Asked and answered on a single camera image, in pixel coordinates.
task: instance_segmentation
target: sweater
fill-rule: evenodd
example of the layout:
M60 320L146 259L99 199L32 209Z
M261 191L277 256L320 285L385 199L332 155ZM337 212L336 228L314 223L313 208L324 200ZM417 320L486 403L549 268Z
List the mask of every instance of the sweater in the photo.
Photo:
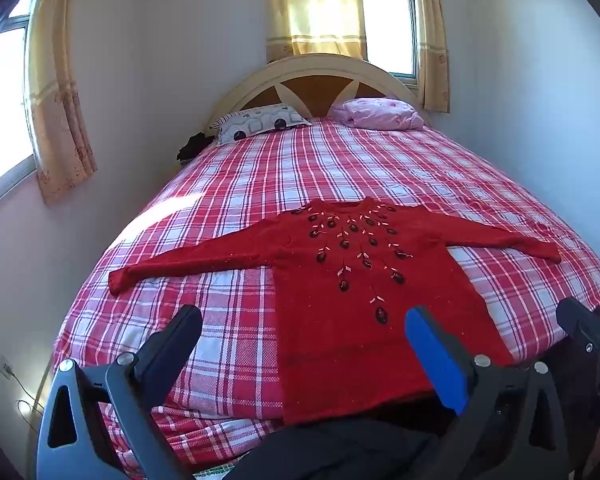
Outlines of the sweater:
M483 298L447 246L513 248L560 262L555 243L424 206L313 200L115 270L109 290L117 296L149 277L271 266L283 417L295 424L430 392L404 335L404 316L414 306L426 306L471 354L512 363Z

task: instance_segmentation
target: red plaid bedsheet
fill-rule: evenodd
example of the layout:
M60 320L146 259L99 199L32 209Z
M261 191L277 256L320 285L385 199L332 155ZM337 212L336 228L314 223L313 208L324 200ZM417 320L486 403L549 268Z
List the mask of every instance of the red plaid bedsheet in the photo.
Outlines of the red plaid bedsheet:
M209 147L107 249L69 311L55 366L112 362L163 329L179 306L202 310L202 338L165 407L154 418L186 462L206 465L251 449L279 426L274 286L269 269L145 280L131 297L107 291L109 271L197 244L275 216L314 198L364 196L553 240L560 266L515 250L451 248L486 300L516 360L563 337L555 306L575 296L600 304L600 261L583 240L528 191L439 132L376 132L315 120L282 133ZM137 468L116 424L106 425L123 463Z

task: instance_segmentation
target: wooden headboard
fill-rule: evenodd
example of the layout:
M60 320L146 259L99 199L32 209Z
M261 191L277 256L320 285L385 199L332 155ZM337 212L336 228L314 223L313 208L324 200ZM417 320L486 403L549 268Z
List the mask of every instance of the wooden headboard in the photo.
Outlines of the wooden headboard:
M304 54L275 61L229 92L208 120L258 106L285 103L304 118L325 117L335 102L357 97L391 97L412 105L429 124L416 96L395 77L371 63L337 54Z

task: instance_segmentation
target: bed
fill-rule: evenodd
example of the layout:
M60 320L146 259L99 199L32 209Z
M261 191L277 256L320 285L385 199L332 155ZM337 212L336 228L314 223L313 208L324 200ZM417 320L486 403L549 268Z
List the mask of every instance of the bed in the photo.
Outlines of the bed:
M600 304L600 261L528 191L429 126L379 132L324 118L331 104L390 96L416 107L397 79L360 60L309 54L272 63L232 90L211 114L285 102L310 126L209 146L172 180L104 252L62 324L53 366L111 362L163 329L183 304L200 307L202 338L154 418L184 462L227 462L280 427L274 285L269 269L144 280L114 298L110 271L177 247L244 228L314 198L364 196L555 241L559 266L513 250L451 248L485 299L517 362L563 337L555 306L575 296ZM429 119L420 112L427 124ZM105 422L123 464L138 468L109 406Z

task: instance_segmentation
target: window glass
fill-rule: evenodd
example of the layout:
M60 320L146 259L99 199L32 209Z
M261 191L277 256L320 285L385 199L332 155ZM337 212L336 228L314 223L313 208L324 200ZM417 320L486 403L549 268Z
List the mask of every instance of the window glass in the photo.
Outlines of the window glass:
M411 0L363 0L363 6L369 62L387 72L414 76Z
M25 16L29 13L29 9L31 7L31 0L20 0L18 4L13 7L13 10L9 14L10 18L15 16Z
M0 34L0 177L33 154L24 107L25 29Z

